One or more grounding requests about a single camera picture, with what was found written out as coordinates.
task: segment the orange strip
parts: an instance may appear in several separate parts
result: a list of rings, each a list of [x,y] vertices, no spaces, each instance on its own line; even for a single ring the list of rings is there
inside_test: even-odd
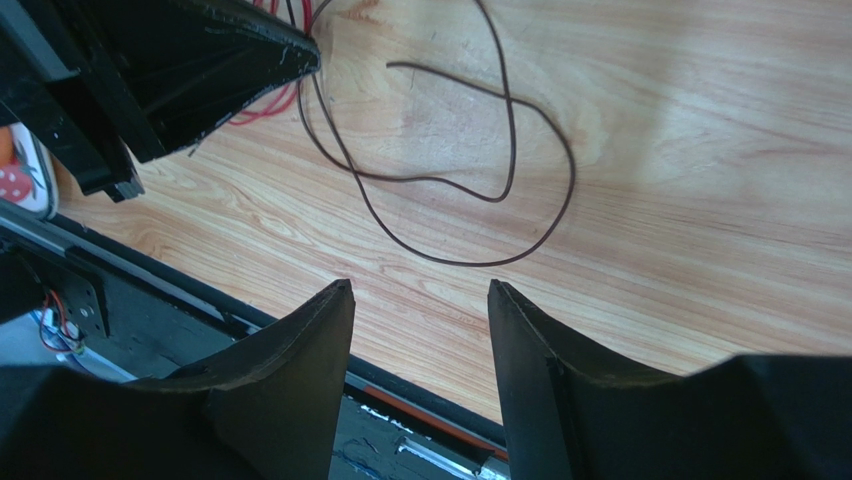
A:
[[[394,407],[402,410],[403,412],[411,415],[412,417],[420,421],[426,422],[432,427],[458,438],[459,440],[462,440],[475,447],[479,447],[485,450],[493,450],[495,457],[499,458],[500,460],[503,460],[504,462],[509,462],[509,454],[505,450],[497,448],[494,445],[491,445],[490,443],[480,440],[474,437],[473,435],[465,432],[464,430],[460,430],[442,420],[433,417],[432,415],[429,415],[423,410],[414,408],[413,406],[403,402],[402,400],[394,397],[393,395],[389,395],[370,385],[364,387],[364,391],[389,405],[393,405]]]

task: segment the light wood surface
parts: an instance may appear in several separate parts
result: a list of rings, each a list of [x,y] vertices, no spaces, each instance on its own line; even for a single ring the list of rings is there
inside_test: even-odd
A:
[[[61,211],[273,315],[351,278],[354,354],[498,421],[491,278],[671,372],[736,352],[852,351],[852,3],[487,5],[513,94],[559,121],[579,166],[563,223],[527,260],[475,270],[404,252],[295,110],[225,126],[191,158],[141,166],[148,193],[130,202],[68,185]],[[335,0],[327,13],[315,32],[322,84],[360,166],[498,193],[503,104],[384,68],[420,61],[497,87],[473,3]],[[567,163],[546,125],[518,110],[519,176],[506,202],[370,183],[391,228],[469,260],[533,242],[558,209]],[[332,149],[314,100],[309,111]]]

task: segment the red strawberry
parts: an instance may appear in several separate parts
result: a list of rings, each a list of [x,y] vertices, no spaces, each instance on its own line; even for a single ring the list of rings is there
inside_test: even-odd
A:
[[[30,195],[33,180],[21,170],[20,165],[0,168],[0,198],[17,203]]]

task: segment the wooden table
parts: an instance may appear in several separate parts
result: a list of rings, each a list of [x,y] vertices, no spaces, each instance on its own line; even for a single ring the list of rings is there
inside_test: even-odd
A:
[[[191,158],[141,166],[148,193],[136,200],[114,205],[64,188],[61,211],[274,315],[351,278],[353,353],[498,421],[492,278],[672,372],[744,351],[850,353],[852,3],[487,5],[513,94],[558,120],[578,160],[563,223],[527,260],[461,269],[398,248],[352,177],[308,142],[295,110],[224,126]],[[362,168],[500,191],[505,105],[384,68],[416,60],[497,87],[495,48],[471,1],[336,0],[315,33],[333,116]],[[517,116],[507,201],[370,183],[390,227],[428,252],[470,260],[533,242],[558,209],[567,163],[534,113]]]

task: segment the orange fruit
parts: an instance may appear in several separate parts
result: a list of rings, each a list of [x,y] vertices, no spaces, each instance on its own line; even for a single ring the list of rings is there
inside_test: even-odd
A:
[[[12,142],[12,130],[0,127],[0,168],[12,163],[15,159],[15,144]]]

